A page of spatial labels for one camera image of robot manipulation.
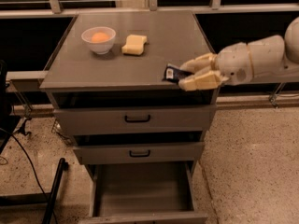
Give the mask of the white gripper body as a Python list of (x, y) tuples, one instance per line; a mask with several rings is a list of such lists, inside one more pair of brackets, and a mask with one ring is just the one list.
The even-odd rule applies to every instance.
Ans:
[(216, 66), (227, 78), (225, 84), (240, 85), (253, 79), (249, 49), (246, 43), (237, 43), (222, 49), (215, 60)]

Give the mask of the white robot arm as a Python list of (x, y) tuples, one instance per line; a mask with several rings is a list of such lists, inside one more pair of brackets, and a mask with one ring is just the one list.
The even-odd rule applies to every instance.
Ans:
[(261, 77), (295, 77), (299, 69), (299, 18), (289, 24), (284, 36), (236, 43), (218, 54), (209, 52), (189, 60), (180, 69), (191, 72), (178, 82), (185, 91), (236, 86)]

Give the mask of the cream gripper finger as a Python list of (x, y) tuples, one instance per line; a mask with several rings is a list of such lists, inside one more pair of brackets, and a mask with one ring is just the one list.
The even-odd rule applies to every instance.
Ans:
[(214, 53), (206, 53), (204, 55), (196, 57), (195, 59), (185, 62), (180, 67), (180, 69), (194, 74), (201, 70), (205, 70), (205, 69), (210, 70), (214, 68), (216, 57), (217, 55)]
[(205, 91), (217, 89), (223, 82), (229, 78), (223, 76), (220, 71), (208, 71), (205, 74), (188, 76), (179, 81), (178, 85), (185, 91)]

